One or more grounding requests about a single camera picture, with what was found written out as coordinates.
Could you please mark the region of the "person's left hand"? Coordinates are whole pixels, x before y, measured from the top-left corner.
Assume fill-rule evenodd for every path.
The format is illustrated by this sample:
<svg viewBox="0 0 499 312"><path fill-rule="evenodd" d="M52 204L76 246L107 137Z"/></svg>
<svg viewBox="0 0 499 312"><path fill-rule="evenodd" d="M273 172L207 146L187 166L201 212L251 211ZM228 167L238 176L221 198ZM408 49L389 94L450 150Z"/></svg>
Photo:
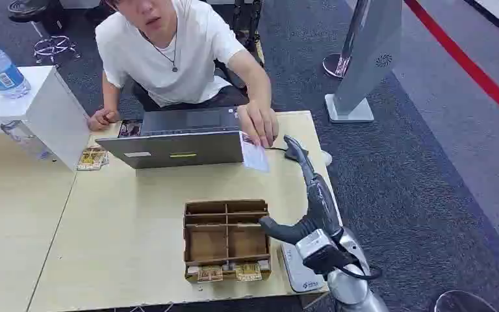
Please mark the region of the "person's left hand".
<svg viewBox="0 0 499 312"><path fill-rule="evenodd" d="M277 115L272 102L256 102L237 107L240 129L258 146L270 148L279 135Z"/></svg>

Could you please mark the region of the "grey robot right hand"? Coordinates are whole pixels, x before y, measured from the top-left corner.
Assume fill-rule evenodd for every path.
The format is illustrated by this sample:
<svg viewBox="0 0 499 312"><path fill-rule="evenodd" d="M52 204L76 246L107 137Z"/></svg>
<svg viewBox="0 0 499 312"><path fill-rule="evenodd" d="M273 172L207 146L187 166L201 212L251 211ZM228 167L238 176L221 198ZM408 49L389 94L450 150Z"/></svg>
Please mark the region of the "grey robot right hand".
<svg viewBox="0 0 499 312"><path fill-rule="evenodd" d="M283 139L287 143L286 154L301 166L307 191L307 212L293 226L278 224L273 218L264 216L259 219L261 228L268 236L293 245L317 229L339 239L342 235L339 211L324 177L315 172L307 152L295 138L285 135Z"/></svg>

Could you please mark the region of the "person's right hand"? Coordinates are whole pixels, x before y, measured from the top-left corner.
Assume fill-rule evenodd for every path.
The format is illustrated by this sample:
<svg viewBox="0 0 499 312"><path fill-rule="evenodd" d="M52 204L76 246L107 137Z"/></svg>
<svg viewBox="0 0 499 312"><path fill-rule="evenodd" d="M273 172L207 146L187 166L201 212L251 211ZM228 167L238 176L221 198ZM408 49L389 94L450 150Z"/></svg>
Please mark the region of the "person's right hand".
<svg viewBox="0 0 499 312"><path fill-rule="evenodd" d="M102 131L116 123L119 119L120 114L117 110L100 109L88 119L88 128L91 131Z"/></svg>

